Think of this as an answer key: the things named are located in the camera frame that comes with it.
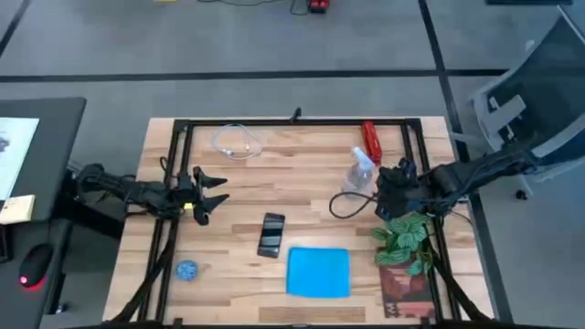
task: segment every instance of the blue towel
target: blue towel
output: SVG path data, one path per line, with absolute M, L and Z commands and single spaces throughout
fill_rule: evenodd
M 290 248 L 286 292 L 309 298 L 349 297 L 349 252 L 346 249 Z

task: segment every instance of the phone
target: phone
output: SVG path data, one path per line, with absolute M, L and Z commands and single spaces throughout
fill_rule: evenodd
M 258 256 L 278 258 L 281 251 L 284 215 L 266 213 L 258 244 Z

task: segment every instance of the wooden table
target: wooden table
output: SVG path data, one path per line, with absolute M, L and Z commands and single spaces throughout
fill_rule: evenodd
M 453 152 L 442 117 L 423 117 L 424 139 L 431 166 L 449 163 Z M 165 156 L 173 119 L 152 119 L 138 169 L 140 180 L 162 180 L 159 157 Z M 171 279 L 165 322 L 182 317 L 185 324 L 417 324 L 416 318 L 387 319 L 382 308 L 380 278 L 373 263 L 378 243 L 369 230 L 381 226 L 370 205 L 348 220 L 328 211 L 331 196 L 340 190 L 343 175 L 355 163 L 353 146 L 363 146 L 357 126 L 250 127 L 264 145 L 258 157 L 232 161 L 213 150 L 209 141 L 216 127 L 197 127 L 190 166 L 201 165 L 208 175 L 229 182 L 209 190 L 210 196 L 229 193 L 230 198 L 211 216 L 210 225 L 199 226 L 187 212 L 181 218 L 174 263 L 194 260 L 199 266 L 195 281 Z M 378 126 L 383 164 L 390 166 L 404 156 L 399 127 Z M 242 132 L 226 132 L 222 147 L 243 151 Z M 363 200 L 339 202 L 339 212 L 350 212 Z M 468 216 L 465 207 L 457 211 Z M 277 260 L 256 255 L 264 213 L 286 216 L 282 249 Z M 468 221 L 451 215 L 445 220 L 445 237 L 456 280 L 479 308 L 491 315 L 473 229 Z M 126 220 L 112 278 L 104 320 L 117 314 L 144 277 L 154 218 Z M 288 248 L 292 246 L 345 248 L 351 255 L 352 294 L 345 299 L 305 299 L 285 293 Z M 444 286 L 441 304 L 450 316 Z M 150 302 L 150 319 L 158 287 Z

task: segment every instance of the small blue object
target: small blue object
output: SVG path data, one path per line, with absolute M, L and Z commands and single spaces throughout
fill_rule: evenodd
M 197 277 L 197 264 L 192 260 L 183 260 L 176 265 L 176 276 L 183 281 L 192 281 Z
M 346 249 L 290 248 L 286 292 L 309 298 L 349 297 L 349 252 Z

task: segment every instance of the paper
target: paper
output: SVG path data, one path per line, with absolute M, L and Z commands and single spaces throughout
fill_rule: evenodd
M 0 201 L 12 193 L 38 119 L 0 118 Z

